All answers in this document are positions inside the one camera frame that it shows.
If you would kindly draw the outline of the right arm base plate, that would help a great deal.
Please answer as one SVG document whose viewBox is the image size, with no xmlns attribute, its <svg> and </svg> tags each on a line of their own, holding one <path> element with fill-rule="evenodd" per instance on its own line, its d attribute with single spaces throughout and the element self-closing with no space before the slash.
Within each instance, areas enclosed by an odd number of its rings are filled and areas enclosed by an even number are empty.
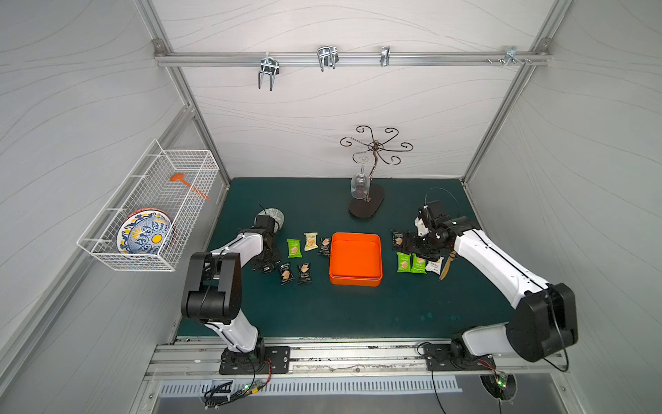
<svg viewBox="0 0 662 414">
<path fill-rule="evenodd" d="M 492 355 L 473 355 L 460 341 L 451 343 L 424 342 L 417 346 L 417 354 L 431 372 L 486 371 L 494 372 L 496 363 Z"/>
</svg>

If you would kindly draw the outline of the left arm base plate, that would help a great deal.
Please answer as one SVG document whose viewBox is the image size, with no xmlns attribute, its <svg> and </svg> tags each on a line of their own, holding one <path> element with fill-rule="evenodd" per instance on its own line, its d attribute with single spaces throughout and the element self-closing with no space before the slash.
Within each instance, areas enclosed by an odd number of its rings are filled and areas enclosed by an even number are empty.
<svg viewBox="0 0 662 414">
<path fill-rule="evenodd" d="M 258 347 L 248 353 L 224 350 L 220 375 L 288 374 L 291 348 L 287 346 Z"/>
</svg>

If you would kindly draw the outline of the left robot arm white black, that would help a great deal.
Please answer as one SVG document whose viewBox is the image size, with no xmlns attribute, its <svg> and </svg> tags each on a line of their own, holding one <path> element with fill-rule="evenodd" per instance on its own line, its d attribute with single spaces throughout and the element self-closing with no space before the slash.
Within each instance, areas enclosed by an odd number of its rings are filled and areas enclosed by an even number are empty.
<svg viewBox="0 0 662 414">
<path fill-rule="evenodd" d="M 217 333 L 231 353 L 258 359 L 264 353 L 259 330 L 241 310 L 242 268 L 270 254 L 276 234 L 275 229 L 253 227 L 220 248 L 194 253 L 189 260 L 181 314 Z"/>
</svg>

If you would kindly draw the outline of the black cookie packet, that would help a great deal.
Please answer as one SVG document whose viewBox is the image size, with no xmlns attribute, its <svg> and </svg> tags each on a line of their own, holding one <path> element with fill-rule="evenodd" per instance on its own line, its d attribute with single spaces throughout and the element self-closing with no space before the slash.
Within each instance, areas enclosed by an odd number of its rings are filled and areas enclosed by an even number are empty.
<svg viewBox="0 0 662 414">
<path fill-rule="evenodd" d="M 261 272 L 262 274 L 269 274 L 270 272 L 273 272 L 276 267 L 277 265 L 272 262 L 265 262 L 256 264 L 253 267 L 253 270 L 256 272 Z"/>
<path fill-rule="evenodd" d="M 330 257 L 332 246 L 331 237 L 322 237 L 319 244 L 319 255 L 323 257 Z"/>
<path fill-rule="evenodd" d="M 403 232 L 393 230 L 391 231 L 391 235 L 392 235 L 392 248 L 396 251 L 402 251 L 405 242 L 405 236 Z"/>
<path fill-rule="evenodd" d="M 310 276 L 310 263 L 306 262 L 298 266 L 298 284 L 305 285 L 312 282 L 312 277 Z"/>
<path fill-rule="evenodd" d="M 280 284 L 281 286 L 287 285 L 288 283 L 291 283 L 294 279 L 292 272 L 291 272 L 291 264 L 290 263 L 284 263 L 280 266 L 279 268 L 279 273 L 280 273 Z"/>
</svg>

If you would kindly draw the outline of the green cookie packet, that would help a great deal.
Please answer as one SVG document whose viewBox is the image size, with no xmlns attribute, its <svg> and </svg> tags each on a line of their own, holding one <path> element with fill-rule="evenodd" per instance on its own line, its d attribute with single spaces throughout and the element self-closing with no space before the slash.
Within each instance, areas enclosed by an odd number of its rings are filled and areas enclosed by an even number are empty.
<svg viewBox="0 0 662 414">
<path fill-rule="evenodd" d="M 412 272 L 412 274 L 426 274 L 426 267 L 427 261 L 424 258 L 418 257 L 417 255 L 412 255 L 410 268 L 410 272 Z"/>
<path fill-rule="evenodd" d="M 411 255 L 402 252 L 397 252 L 398 255 L 398 272 L 410 273 L 411 272 Z"/>
<path fill-rule="evenodd" d="M 288 257 L 290 259 L 303 257 L 302 249 L 301 249 L 301 241 L 299 239 L 288 239 L 287 247 L 288 247 Z"/>
</svg>

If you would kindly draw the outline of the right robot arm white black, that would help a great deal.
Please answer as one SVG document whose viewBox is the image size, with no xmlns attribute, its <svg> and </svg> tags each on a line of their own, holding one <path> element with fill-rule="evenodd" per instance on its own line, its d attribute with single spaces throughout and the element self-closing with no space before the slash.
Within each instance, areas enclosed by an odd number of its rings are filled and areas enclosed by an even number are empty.
<svg viewBox="0 0 662 414">
<path fill-rule="evenodd" d="M 553 284 L 526 269 L 499 248 L 467 217 L 414 221 L 416 248 L 438 253 L 444 248 L 470 262 L 508 300 L 514 313 L 509 322 L 467 329 L 451 348 L 460 359 L 516 354 L 539 362 L 579 341 L 576 297 L 564 283 Z"/>
</svg>

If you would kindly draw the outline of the white cookie packet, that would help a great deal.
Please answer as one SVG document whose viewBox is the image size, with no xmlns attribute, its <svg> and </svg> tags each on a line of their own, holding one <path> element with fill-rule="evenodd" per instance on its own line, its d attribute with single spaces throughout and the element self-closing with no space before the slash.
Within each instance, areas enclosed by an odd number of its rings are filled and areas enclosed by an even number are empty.
<svg viewBox="0 0 662 414">
<path fill-rule="evenodd" d="M 441 275 L 443 258 L 439 258 L 436 262 L 429 260 L 426 264 L 425 270 L 427 273 Z"/>
</svg>

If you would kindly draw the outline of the cream cookie packet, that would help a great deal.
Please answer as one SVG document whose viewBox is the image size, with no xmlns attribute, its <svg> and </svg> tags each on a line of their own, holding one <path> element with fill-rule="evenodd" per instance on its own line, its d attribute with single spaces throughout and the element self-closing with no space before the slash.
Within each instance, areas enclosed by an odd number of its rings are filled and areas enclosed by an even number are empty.
<svg viewBox="0 0 662 414">
<path fill-rule="evenodd" d="M 304 246 L 303 250 L 305 252 L 311 251 L 318 249 L 319 246 L 317 244 L 317 239 L 318 239 L 318 233 L 317 232 L 308 232 L 304 234 Z"/>
</svg>

